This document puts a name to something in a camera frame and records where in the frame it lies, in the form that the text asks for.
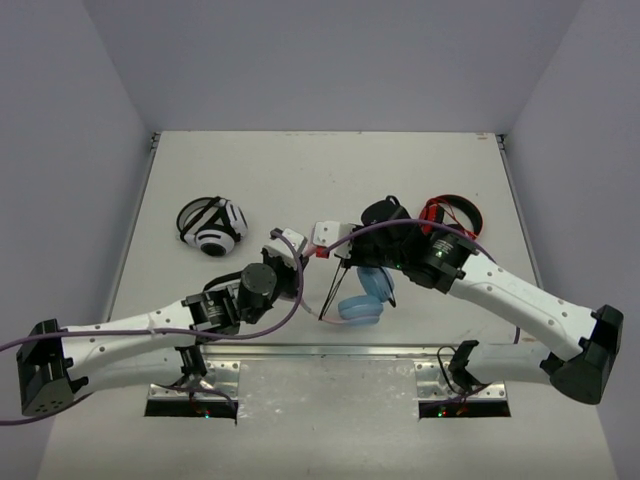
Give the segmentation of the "pink blue cat-ear headphones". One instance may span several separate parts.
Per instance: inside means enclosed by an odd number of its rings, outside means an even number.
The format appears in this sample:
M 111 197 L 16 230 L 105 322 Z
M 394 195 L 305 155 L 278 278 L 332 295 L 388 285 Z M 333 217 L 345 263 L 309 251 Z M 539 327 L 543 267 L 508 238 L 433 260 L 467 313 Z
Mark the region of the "pink blue cat-ear headphones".
M 385 304 L 392 308 L 397 306 L 395 284 L 389 270 L 384 267 L 358 266 L 356 274 L 364 293 L 341 300 L 337 305 L 338 317 L 329 317 L 328 308 L 343 278 L 338 276 L 340 271 L 343 271 L 343 274 L 348 271 L 345 259 L 339 260 L 334 280 L 319 312 L 313 310 L 304 300 L 300 303 L 300 307 L 318 321 L 341 327 L 375 325 L 380 321 Z

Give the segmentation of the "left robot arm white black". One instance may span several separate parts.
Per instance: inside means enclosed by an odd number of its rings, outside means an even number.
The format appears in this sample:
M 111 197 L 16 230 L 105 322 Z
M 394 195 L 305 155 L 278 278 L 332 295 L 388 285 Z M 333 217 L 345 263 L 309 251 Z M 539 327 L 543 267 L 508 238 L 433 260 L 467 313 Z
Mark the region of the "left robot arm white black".
M 136 384 L 196 391 L 208 368 L 205 343 L 248 340 L 244 324 L 257 323 L 280 299 L 302 301 L 308 257 L 266 247 L 262 259 L 218 277 L 200 293 L 132 317 L 62 327 L 55 319 L 36 324 L 17 347 L 19 424 L 57 415 L 91 395 Z

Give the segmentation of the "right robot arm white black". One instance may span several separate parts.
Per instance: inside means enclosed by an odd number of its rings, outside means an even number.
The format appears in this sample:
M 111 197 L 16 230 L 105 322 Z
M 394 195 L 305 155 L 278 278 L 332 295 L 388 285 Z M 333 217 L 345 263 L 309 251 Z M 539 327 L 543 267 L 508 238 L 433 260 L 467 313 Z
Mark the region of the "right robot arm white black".
M 495 381 L 548 384 L 564 396 L 599 404 L 619 354 L 624 315 L 573 304 L 510 273 L 461 227 L 413 218 L 396 197 L 370 205 L 358 224 L 330 228 L 326 248 L 345 265 L 386 267 L 412 283 L 476 305 L 533 336 L 525 345 L 465 340 L 447 379 L 469 396 Z

